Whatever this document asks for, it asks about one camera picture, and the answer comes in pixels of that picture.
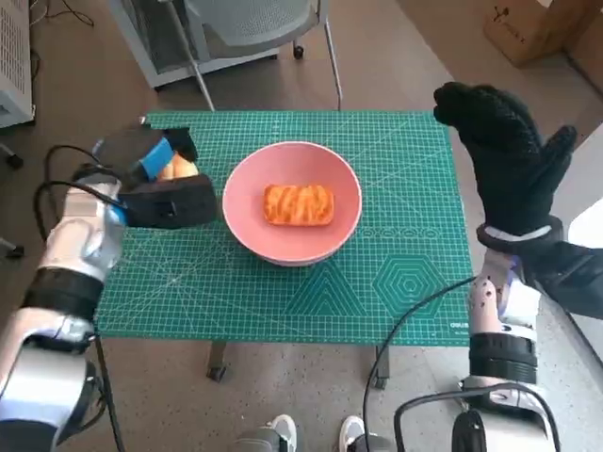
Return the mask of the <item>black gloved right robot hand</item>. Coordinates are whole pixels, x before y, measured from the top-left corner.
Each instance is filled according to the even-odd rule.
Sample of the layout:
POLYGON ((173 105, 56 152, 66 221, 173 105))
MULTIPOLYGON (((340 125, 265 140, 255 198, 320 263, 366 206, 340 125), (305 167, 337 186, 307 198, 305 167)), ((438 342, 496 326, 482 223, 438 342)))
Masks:
POLYGON ((528 108, 490 85, 447 82, 433 98, 435 119, 457 131, 472 159, 485 224, 515 236, 548 226, 576 128, 564 125, 543 140, 528 108))

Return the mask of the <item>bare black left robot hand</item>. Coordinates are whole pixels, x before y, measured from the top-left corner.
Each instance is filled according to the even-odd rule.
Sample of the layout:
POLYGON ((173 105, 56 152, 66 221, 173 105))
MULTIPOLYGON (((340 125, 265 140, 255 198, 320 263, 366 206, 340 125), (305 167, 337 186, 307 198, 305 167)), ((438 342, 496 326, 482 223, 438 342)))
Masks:
POLYGON ((146 123, 100 139, 92 154, 134 185, 155 181, 177 154, 191 163, 198 157, 188 127, 155 129, 146 123))

